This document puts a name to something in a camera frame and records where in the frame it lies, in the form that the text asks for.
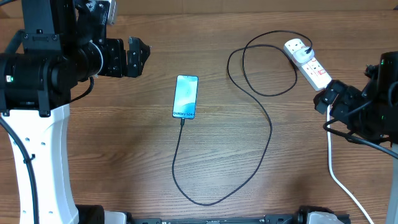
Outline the smartphone with blue-white screen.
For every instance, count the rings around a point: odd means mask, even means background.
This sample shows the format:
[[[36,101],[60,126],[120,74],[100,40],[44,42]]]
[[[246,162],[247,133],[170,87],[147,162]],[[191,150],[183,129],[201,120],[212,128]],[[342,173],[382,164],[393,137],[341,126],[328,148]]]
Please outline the smartphone with blue-white screen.
[[[198,77],[179,75],[176,80],[172,116],[180,119],[194,119],[197,94]]]

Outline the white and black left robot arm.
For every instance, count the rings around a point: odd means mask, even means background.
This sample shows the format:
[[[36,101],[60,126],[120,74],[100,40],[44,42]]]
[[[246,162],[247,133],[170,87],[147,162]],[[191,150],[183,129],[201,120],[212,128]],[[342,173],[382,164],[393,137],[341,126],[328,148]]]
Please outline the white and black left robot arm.
[[[68,168],[71,90],[95,77],[136,78],[150,48],[109,39],[116,1],[22,0],[24,28],[1,54],[1,126],[9,135],[21,223],[132,223],[129,212],[74,202]]]

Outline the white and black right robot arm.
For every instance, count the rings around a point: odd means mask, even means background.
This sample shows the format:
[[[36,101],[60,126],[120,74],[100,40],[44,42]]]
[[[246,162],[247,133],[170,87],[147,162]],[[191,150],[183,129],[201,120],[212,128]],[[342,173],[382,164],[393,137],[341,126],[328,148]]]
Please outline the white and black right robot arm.
[[[397,223],[397,52],[381,55],[379,64],[367,65],[367,85],[359,90],[332,80],[313,99],[315,109],[325,114],[328,142],[328,170],[336,184],[352,199],[368,222],[372,219],[358,199],[333,172],[332,135],[348,142],[369,146],[394,159],[391,194],[386,223]]]

